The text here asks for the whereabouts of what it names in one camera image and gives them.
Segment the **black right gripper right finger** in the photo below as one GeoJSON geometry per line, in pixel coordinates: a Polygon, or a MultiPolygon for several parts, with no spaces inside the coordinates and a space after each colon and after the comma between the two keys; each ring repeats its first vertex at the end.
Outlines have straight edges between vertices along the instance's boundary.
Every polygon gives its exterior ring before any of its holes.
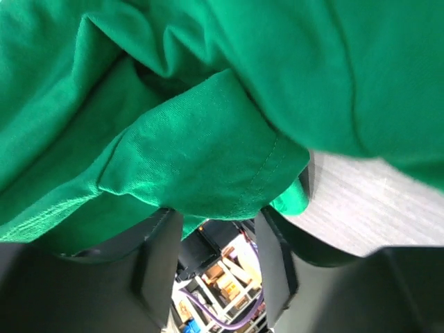
{"type": "Polygon", "coordinates": [[[385,247],[357,257],[287,221],[255,218],[273,332],[442,332],[443,249],[385,247]]]}

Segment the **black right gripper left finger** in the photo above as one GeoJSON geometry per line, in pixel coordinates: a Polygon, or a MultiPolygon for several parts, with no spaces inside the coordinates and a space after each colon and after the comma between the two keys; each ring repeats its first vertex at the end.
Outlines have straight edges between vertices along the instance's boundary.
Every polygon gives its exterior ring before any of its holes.
{"type": "Polygon", "coordinates": [[[1,244],[2,332],[160,332],[183,217],[161,209],[75,255],[1,244]]]}

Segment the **green t shirt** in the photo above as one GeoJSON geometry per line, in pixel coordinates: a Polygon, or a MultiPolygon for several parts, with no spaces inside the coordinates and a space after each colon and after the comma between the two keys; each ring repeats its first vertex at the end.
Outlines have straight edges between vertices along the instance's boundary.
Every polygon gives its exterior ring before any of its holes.
{"type": "Polygon", "coordinates": [[[443,188],[442,1],[2,1],[1,240],[301,213],[311,151],[443,188]]]}

